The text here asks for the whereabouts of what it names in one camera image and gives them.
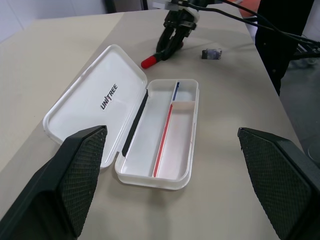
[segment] unitree logo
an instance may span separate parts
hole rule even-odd
[[[102,102],[102,104],[100,105],[100,107],[102,108],[102,110],[104,110],[106,108],[106,106],[108,105],[108,103],[110,103],[112,101],[112,96],[113,94],[115,94],[116,90],[117,90],[117,85],[113,85],[113,87],[111,88],[111,90],[109,91],[108,95],[104,96],[104,100]]]

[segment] case lid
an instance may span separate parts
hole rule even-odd
[[[108,167],[124,144],[146,85],[145,73],[119,46],[111,45],[46,114],[44,131],[62,144],[80,130],[106,125],[100,167]]]

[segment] black rubber strip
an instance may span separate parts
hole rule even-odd
[[[133,123],[132,123],[131,129],[129,131],[128,137],[126,138],[124,146],[122,148],[122,156],[124,156],[124,157],[127,155],[127,152],[129,150],[129,147],[130,147],[132,138],[134,137],[135,131],[137,129],[139,120],[140,120],[141,115],[142,115],[142,113],[143,113],[143,111],[145,109],[147,99],[148,99],[148,90],[145,92],[143,101],[142,101],[142,103],[141,103],[141,105],[139,107],[139,110],[138,110],[138,112],[137,112],[137,114],[136,114],[136,116],[135,116],[135,118],[133,120]]]

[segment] red cap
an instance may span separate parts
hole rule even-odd
[[[148,69],[150,68],[152,65],[155,65],[157,63],[157,59],[155,56],[150,56],[148,57],[146,60],[143,60],[141,62],[141,67],[143,69]]]

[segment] black textured gripper pad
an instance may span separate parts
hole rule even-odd
[[[104,128],[82,142],[58,187],[77,237],[82,232],[97,187],[106,135]]]
[[[242,130],[238,136],[254,192],[276,234],[286,240],[308,208],[311,187],[272,142]]]

